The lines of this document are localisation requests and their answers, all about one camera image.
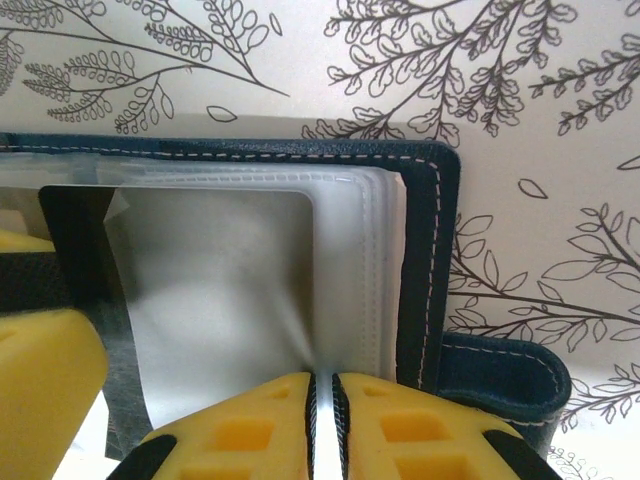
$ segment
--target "floral wallpaper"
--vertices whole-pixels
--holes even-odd
[[[639,77],[639,0],[0,0],[2,130],[455,147],[448,328],[567,363],[567,480],[637,477]]]

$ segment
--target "stitched edge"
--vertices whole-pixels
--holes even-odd
[[[542,420],[540,422],[520,422],[518,420],[513,420],[512,418],[504,418],[497,416],[500,420],[503,420],[507,423],[513,423],[515,425],[520,425],[521,427],[544,427],[545,425],[551,425],[552,423],[556,423],[558,421],[558,417],[550,418],[549,420]]]
[[[101,147],[55,147],[49,145],[0,145],[0,151],[2,150],[11,150],[11,149],[40,149],[40,150],[58,150],[58,151],[84,151],[84,152],[102,152],[102,153],[123,153],[127,155],[141,155],[141,156],[150,156],[150,155],[159,155],[167,158],[232,158],[232,159],[249,159],[249,158],[283,158],[288,157],[291,159],[296,158],[388,158],[388,159],[400,159],[400,160],[413,160],[414,157],[411,155],[368,155],[368,154],[308,154],[308,155],[290,155],[287,153],[261,153],[261,154],[228,154],[228,153],[213,153],[213,152],[197,152],[197,153],[171,153],[171,152],[152,152],[145,150],[125,150],[122,148],[101,148]],[[425,163],[424,159],[415,158],[417,163]],[[427,341],[429,338],[429,313],[431,308],[431,296],[433,293],[433,272],[435,270],[435,253],[436,253],[436,245],[438,240],[438,235],[440,231],[440,212],[442,210],[442,203],[440,199],[440,183],[442,181],[440,170],[438,169],[438,165],[434,162],[428,162],[429,167],[431,167],[436,174],[436,213],[434,215],[435,228],[433,231],[433,243],[431,245],[431,263],[429,266],[429,291],[427,293],[427,304],[426,304],[426,319],[425,319],[425,333],[422,340],[422,351],[420,356],[420,369],[418,372],[418,388],[422,388],[422,375],[425,369],[425,359],[427,352]]]
[[[464,345],[449,345],[446,343],[443,343],[442,346],[444,348],[456,348],[458,350],[471,350],[473,352],[484,352],[484,353],[491,353],[491,354],[499,354],[499,355],[512,355],[514,357],[525,357],[528,358],[530,360],[535,360],[536,362],[540,363],[541,365],[543,365],[551,374],[551,378],[553,380],[554,383],[554,388],[556,391],[556,394],[560,392],[560,384],[558,383],[558,378],[556,373],[553,371],[553,369],[547,364],[545,363],[543,360],[539,359],[538,357],[534,357],[533,355],[527,355],[526,353],[519,353],[519,352],[510,352],[507,350],[491,350],[488,348],[477,348],[477,347],[467,347]],[[500,418],[501,420],[504,420],[505,422],[509,422],[509,423],[514,423],[516,425],[520,425],[520,426],[534,426],[534,427],[543,427],[545,425],[549,425],[552,423],[555,423],[558,421],[558,415],[551,417],[550,419],[547,420],[541,420],[539,422],[521,422],[519,420],[514,420],[512,418],[504,418],[504,417],[500,417],[498,415],[496,415],[498,418]]]
[[[472,352],[497,353],[499,355],[512,355],[514,357],[525,357],[530,360],[535,360],[544,368],[546,368],[547,371],[551,374],[551,379],[553,380],[556,394],[560,393],[560,383],[558,382],[556,373],[549,366],[549,364],[545,363],[543,360],[539,359],[538,357],[534,357],[533,355],[527,355],[526,353],[520,353],[520,352],[510,352],[507,350],[491,350],[489,348],[467,347],[465,345],[449,345],[446,343],[443,343],[442,346],[445,348],[457,348],[458,350],[471,350]]]
[[[424,162],[424,160],[416,159],[417,162]],[[435,270],[436,265],[436,247],[438,241],[438,233],[440,231],[440,211],[442,210],[442,204],[440,201],[440,170],[438,170],[438,166],[429,162],[429,166],[436,173],[436,214],[434,215],[434,223],[435,228],[433,229],[433,242],[431,244],[431,265],[429,266],[429,292],[427,293],[427,306],[426,306],[426,314],[427,318],[425,321],[425,330],[424,337],[422,337],[422,352],[420,353],[420,370],[418,371],[418,389],[422,390],[422,375],[425,369],[425,359],[427,356],[427,340],[429,338],[429,313],[431,308],[431,295],[433,293],[433,271]]]
[[[411,155],[367,155],[367,154],[353,154],[353,155],[349,155],[349,154],[330,154],[330,153],[325,153],[325,154],[308,154],[308,155],[290,155],[288,153],[259,153],[259,154],[244,154],[244,155],[238,155],[238,154],[228,154],[228,153],[212,153],[212,152],[198,152],[198,153],[179,153],[179,152],[175,152],[175,153],[171,153],[171,152],[161,152],[161,151],[156,151],[156,152],[152,152],[152,151],[147,151],[147,150],[125,150],[122,148],[102,148],[102,147],[55,147],[55,146],[51,146],[51,145],[0,145],[0,151],[1,150],[12,150],[12,149],[23,149],[23,148],[31,148],[31,149],[36,149],[36,150],[59,150],[59,151],[83,151],[83,152],[102,152],[102,153],[124,153],[126,155],[141,155],[141,156],[149,156],[149,155],[160,155],[163,157],[168,157],[168,158],[198,158],[198,157],[205,157],[205,158],[211,158],[211,157],[216,157],[216,158],[234,158],[234,159],[240,159],[240,158],[271,158],[271,157],[276,157],[276,158],[283,158],[283,157],[289,157],[289,158],[374,158],[374,159],[381,159],[381,158],[388,158],[390,160],[394,160],[394,159],[399,159],[399,160],[413,160],[414,157]],[[417,162],[422,162],[424,163],[424,160],[420,160],[420,159],[415,159]]]

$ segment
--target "branch drawing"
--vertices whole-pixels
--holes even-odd
[[[612,477],[599,476],[597,468],[587,468],[585,459],[576,457],[575,453],[567,452],[564,448],[552,445],[547,461],[564,480],[613,480]]]
[[[560,45],[560,24],[573,22],[578,13],[553,0],[488,0],[470,22],[456,25],[453,14],[476,4],[338,2],[338,15],[327,23],[325,35],[344,32],[352,67],[330,66],[331,85],[340,85],[348,96],[361,92],[371,101],[393,91],[399,100],[384,111],[356,106],[352,119],[319,119],[303,127],[303,137],[405,138],[413,130],[458,146],[455,119],[479,121],[493,137],[500,125],[517,125],[524,105],[516,72],[530,63],[545,68],[544,49]],[[488,66],[474,68],[467,77],[468,63],[476,60]],[[415,110],[416,105],[424,113],[403,122],[406,128],[392,126],[405,107]]]
[[[607,203],[598,210],[583,208],[585,221],[579,234],[568,239],[578,258],[552,265],[535,281],[538,296],[519,290],[529,272],[504,278],[498,261],[482,238],[493,222],[490,215],[461,223],[454,237],[450,274],[451,296],[466,297],[462,308],[449,316],[451,330],[521,340],[542,345],[565,342],[569,352],[591,335],[595,342],[605,338],[626,342],[640,338],[640,303],[626,312],[613,312],[565,299],[555,282],[575,282],[598,276],[622,290],[640,294],[640,221],[620,211],[613,214]],[[506,302],[511,320],[490,324],[478,310],[482,299]]]
[[[173,118],[173,101],[162,80],[166,74],[179,70],[197,69],[283,94],[260,81],[249,60],[250,52],[259,48],[271,31],[282,35],[275,14],[269,14],[269,26],[260,23],[256,11],[246,9],[243,0],[197,1],[206,18],[204,22],[184,16],[171,0],[116,0],[144,17],[144,31],[156,41],[155,48],[119,40],[100,28],[95,19],[109,14],[107,3],[102,0],[0,2],[0,20],[4,19],[0,23],[0,96],[7,93],[23,63],[25,49],[19,38],[24,35],[45,35],[52,40],[70,38],[95,45],[86,54],[71,57],[59,66],[25,64],[32,78],[23,84],[35,93],[64,103],[47,110],[50,117],[62,122],[94,121],[113,114],[116,132],[146,131],[162,118]],[[89,27],[92,35],[75,33],[73,27],[79,24]],[[215,66],[214,52],[226,56],[239,70]],[[141,72],[136,62],[143,56],[156,57],[168,65]],[[118,96],[114,93],[117,91],[126,93]],[[129,100],[119,113],[114,113],[113,103],[123,95]],[[212,115],[211,109],[226,114]],[[214,121],[237,119],[226,107],[210,105],[206,110]]]
[[[611,424],[618,413],[626,418],[634,403],[640,403],[640,365],[631,363],[629,369],[620,365],[613,368],[615,375],[608,383],[589,387],[582,380],[572,379],[573,392],[577,395],[569,400],[560,417],[563,432],[578,426],[578,415],[582,411],[600,412],[600,416]]]
[[[638,12],[640,0],[633,0],[625,14],[630,17]],[[540,83],[529,87],[532,98],[542,96],[545,90],[552,90],[554,98],[560,98],[569,88],[580,93],[589,86],[591,98],[578,99],[575,110],[560,114],[558,135],[565,135],[572,127],[582,130],[593,117],[604,122],[616,110],[629,106],[633,99],[633,86],[640,77],[640,36],[625,33],[620,43],[618,51],[602,51],[601,61],[581,58],[577,68],[561,67],[557,77],[543,75]]]

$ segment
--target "yellow rubber grip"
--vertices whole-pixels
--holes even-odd
[[[519,480],[483,437],[520,435],[497,417],[412,388],[341,374],[351,480]]]
[[[0,478],[51,478],[106,376],[107,354],[81,313],[0,318]]]
[[[153,480],[307,478],[310,374],[285,375],[153,431],[177,444]]]
[[[53,243],[0,229],[0,253],[53,252]]]

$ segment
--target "square hole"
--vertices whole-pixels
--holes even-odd
[[[9,337],[12,337],[13,335],[15,335],[16,332],[14,332],[13,330],[0,330],[0,342],[3,340],[6,340]]]
[[[478,480],[475,469],[462,455],[403,457],[395,459],[402,480]]]
[[[250,469],[216,467],[186,467],[180,480],[250,480]]]
[[[252,452],[266,450],[275,423],[262,418],[230,418],[218,425],[214,432],[212,450]]]
[[[380,419],[387,442],[427,442],[451,438],[444,424],[426,411],[392,413]]]
[[[280,390],[275,390],[268,396],[269,398],[273,398],[275,400],[283,400],[289,396],[289,387],[283,387]]]
[[[389,395],[387,390],[380,387],[374,387],[372,385],[367,385],[362,389],[362,391],[367,397],[384,397]]]

